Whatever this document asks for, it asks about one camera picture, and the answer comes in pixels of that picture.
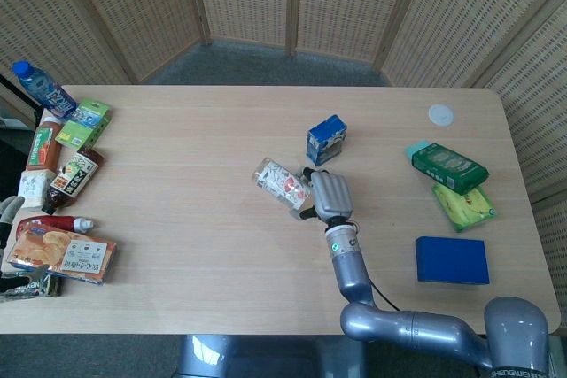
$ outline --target blue bottle cap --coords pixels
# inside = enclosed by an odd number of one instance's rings
[[[414,154],[416,152],[418,152],[419,150],[422,150],[423,148],[427,148],[429,145],[431,145],[431,142],[428,142],[428,141],[419,141],[418,143],[414,143],[413,145],[409,145],[406,148],[406,156],[411,161],[411,158],[414,156]]]
[[[18,61],[18,62],[14,62],[12,66],[12,71],[18,77],[22,79],[26,79],[27,77],[29,77],[34,73],[34,68],[27,61]]]

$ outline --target red tube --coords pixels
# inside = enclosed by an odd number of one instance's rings
[[[28,217],[18,223],[18,228],[16,230],[16,239],[19,238],[19,233],[27,226],[28,223],[37,223],[38,225],[53,226],[54,228],[59,228],[62,230],[68,230],[70,232],[79,232],[81,234],[86,233],[93,228],[93,222],[86,220],[84,217],[73,217],[73,216],[34,216]]]

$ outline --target brown bottle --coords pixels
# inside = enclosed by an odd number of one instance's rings
[[[51,170],[57,172],[61,145],[55,137],[61,130],[61,120],[45,117],[35,131],[32,148],[27,157],[26,170]]]
[[[74,199],[104,162],[103,156],[91,148],[76,151],[51,183],[42,211],[53,214],[59,207],[74,203]]]

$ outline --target gray carpet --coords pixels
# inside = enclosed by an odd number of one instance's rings
[[[186,52],[148,84],[384,86],[370,66],[281,49],[215,42]],[[65,294],[60,299],[65,302]],[[0,377],[167,378],[175,370],[178,336],[0,335]],[[371,377],[472,378],[472,367],[416,354],[387,343],[369,344]],[[314,376],[304,359],[238,358],[232,378]]]

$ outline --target clear plastic jar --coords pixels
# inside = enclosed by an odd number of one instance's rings
[[[305,210],[312,205],[309,185],[271,158],[264,158],[256,167],[252,181],[293,210]]]

